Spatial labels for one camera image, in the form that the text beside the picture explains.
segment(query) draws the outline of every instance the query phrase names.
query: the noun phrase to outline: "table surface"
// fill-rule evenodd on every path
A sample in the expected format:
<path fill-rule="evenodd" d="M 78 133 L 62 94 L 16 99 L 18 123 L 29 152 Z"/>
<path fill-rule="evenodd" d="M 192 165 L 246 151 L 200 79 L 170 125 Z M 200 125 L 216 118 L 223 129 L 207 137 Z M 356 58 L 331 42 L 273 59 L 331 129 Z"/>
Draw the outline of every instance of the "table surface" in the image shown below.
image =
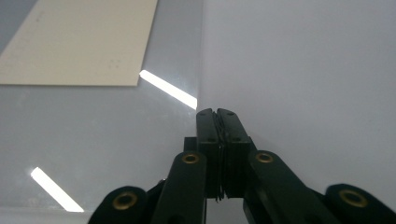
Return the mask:
<path fill-rule="evenodd" d="M 0 52 L 34 2 L 0 0 Z M 395 8 L 160 0 L 143 68 L 196 97 L 197 111 L 237 113 L 308 187 L 352 184 L 396 210 Z M 0 86 L 0 217 L 82 223 L 111 190 L 151 188 L 195 135 L 195 113 L 145 80 Z M 37 166 L 88 213 L 58 212 L 30 177 Z M 247 223 L 240 200 L 210 201 L 207 212 L 207 223 Z"/>

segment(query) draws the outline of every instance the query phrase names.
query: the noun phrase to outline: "paper sheet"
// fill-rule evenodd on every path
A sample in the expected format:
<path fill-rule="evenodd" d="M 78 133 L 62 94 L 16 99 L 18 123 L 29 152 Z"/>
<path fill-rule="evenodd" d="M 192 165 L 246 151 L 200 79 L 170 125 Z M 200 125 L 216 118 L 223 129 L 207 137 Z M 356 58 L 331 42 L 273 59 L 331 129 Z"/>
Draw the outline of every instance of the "paper sheet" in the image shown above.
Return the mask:
<path fill-rule="evenodd" d="M 135 86 L 157 0 L 38 0 L 0 56 L 0 84 Z"/>

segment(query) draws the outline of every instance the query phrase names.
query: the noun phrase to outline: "gray surface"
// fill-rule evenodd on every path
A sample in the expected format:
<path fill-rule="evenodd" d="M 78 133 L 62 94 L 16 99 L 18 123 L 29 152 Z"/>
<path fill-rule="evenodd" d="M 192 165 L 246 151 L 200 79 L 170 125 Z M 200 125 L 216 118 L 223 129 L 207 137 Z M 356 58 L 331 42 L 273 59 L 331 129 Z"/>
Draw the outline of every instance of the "gray surface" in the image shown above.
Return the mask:
<path fill-rule="evenodd" d="M 0 49 L 34 2 L 0 1 Z M 202 7 L 160 0 L 143 66 L 194 97 Z M 195 110 L 143 79 L 132 88 L 0 86 L 0 215 L 62 209 L 30 177 L 37 166 L 86 211 L 124 185 L 150 189 L 192 135 Z"/>
<path fill-rule="evenodd" d="M 198 109 L 233 110 L 307 186 L 396 210 L 395 1 L 205 1 L 203 34 Z"/>

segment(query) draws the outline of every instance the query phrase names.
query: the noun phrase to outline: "white wall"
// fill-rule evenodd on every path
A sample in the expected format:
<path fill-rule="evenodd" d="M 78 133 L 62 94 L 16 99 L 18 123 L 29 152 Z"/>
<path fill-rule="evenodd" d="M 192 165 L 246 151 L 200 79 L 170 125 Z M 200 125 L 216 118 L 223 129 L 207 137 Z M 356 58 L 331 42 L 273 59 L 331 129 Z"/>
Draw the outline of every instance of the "white wall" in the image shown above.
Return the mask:
<path fill-rule="evenodd" d="M 308 187 L 396 210 L 395 1 L 205 1 L 203 43 L 199 109 L 236 112 Z"/>

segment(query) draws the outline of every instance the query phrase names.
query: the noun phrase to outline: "brass insert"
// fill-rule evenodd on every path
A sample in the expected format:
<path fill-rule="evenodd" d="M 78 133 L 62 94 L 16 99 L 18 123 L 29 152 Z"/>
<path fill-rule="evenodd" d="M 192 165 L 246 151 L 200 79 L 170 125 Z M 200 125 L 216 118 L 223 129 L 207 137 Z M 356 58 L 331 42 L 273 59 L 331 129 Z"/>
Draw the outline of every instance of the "brass insert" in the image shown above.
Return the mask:
<path fill-rule="evenodd" d="M 193 164 L 199 161 L 199 157 L 195 154 L 187 154 L 184 155 L 183 158 L 181 158 L 184 162 L 187 164 Z"/>
<path fill-rule="evenodd" d="M 113 201 L 113 207 L 117 210 L 125 210 L 137 203 L 137 196 L 131 191 L 125 191 Z"/>
<path fill-rule="evenodd" d="M 343 189 L 340 190 L 339 195 L 341 199 L 352 206 L 363 208 L 367 206 L 367 199 L 354 190 Z"/>
<path fill-rule="evenodd" d="M 258 160 L 260 162 L 268 163 L 268 162 L 274 161 L 274 158 L 270 154 L 261 152 L 256 155 L 256 160 Z"/>

